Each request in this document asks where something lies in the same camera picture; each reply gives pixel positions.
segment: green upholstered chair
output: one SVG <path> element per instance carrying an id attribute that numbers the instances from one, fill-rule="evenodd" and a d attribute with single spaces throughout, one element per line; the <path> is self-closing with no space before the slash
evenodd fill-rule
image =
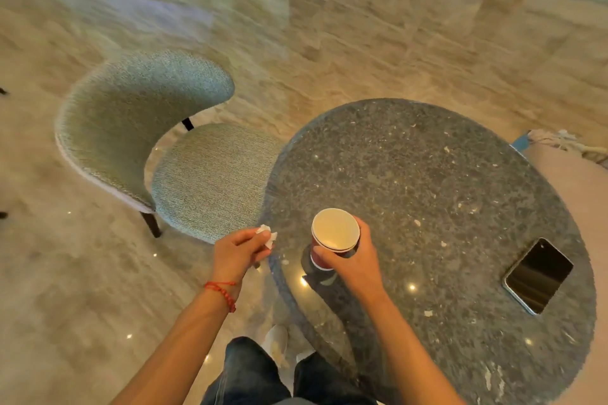
<path id="1" fill-rule="evenodd" d="M 67 161 L 93 183 L 140 211 L 155 237 L 154 213 L 179 231 L 213 243 L 258 220 L 281 143 L 236 124 L 194 128 L 189 117 L 228 100 L 230 75 L 184 51 L 132 52 L 74 86 L 55 139 Z M 152 177 L 143 169 L 156 142 L 182 122 L 188 133 Z"/>

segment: hand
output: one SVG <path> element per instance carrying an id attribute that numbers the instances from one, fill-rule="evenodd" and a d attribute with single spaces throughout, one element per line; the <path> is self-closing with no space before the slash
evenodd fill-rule
<path id="1" fill-rule="evenodd" d="M 236 282 L 235 286 L 222 287 L 234 299 L 238 298 L 245 272 L 258 261 L 270 255 L 265 243 L 270 240 L 270 232 L 256 234 L 257 227 L 232 232 L 215 242 L 213 247 L 212 282 Z"/>
<path id="2" fill-rule="evenodd" d="M 376 247 L 371 242 L 370 227 L 360 218 L 354 219 L 359 224 L 361 237 L 359 248 L 353 256 L 343 258 L 322 246 L 316 246 L 314 251 L 336 270 L 357 299 L 367 305 L 385 292 Z"/>

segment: chair seat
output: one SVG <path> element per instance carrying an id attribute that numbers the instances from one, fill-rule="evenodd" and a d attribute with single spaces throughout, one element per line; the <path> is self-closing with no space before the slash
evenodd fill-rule
<path id="1" fill-rule="evenodd" d="M 194 128 L 156 168 L 156 212 L 179 231 L 209 243 L 255 226 L 281 148 L 271 135 L 236 124 Z"/>

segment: round table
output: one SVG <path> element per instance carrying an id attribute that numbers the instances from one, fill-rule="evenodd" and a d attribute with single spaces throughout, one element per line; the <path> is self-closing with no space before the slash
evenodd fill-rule
<path id="1" fill-rule="evenodd" d="M 573 381 L 595 326 L 589 255 L 558 194 L 496 134 L 434 105 L 353 102 L 301 129 L 270 176 L 270 269 L 296 324 L 361 388 L 396 402 L 368 316 L 311 265 L 311 222 L 328 207 L 370 225 L 387 292 L 466 402 L 541 404 Z M 532 316 L 501 281 L 539 237 L 574 269 Z"/>

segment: white tissue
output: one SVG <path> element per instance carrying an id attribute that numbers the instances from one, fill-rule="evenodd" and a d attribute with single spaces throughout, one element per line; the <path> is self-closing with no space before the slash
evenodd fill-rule
<path id="1" fill-rule="evenodd" d="M 257 231 L 255 231 L 256 234 L 259 234 L 260 232 L 263 231 L 269 231 L 270 232 L 270 227 L 267 225 L 261 225 L 260 229 L 258 229 Z M 275 240 L 277 240 L 277 234 L 278 232 L 272 232 L 270 234 L 270 240 L 266 242 L 266 246 L 268 247 L 268 249 L 272 250 L 272 242 L 274 242 Z"/>

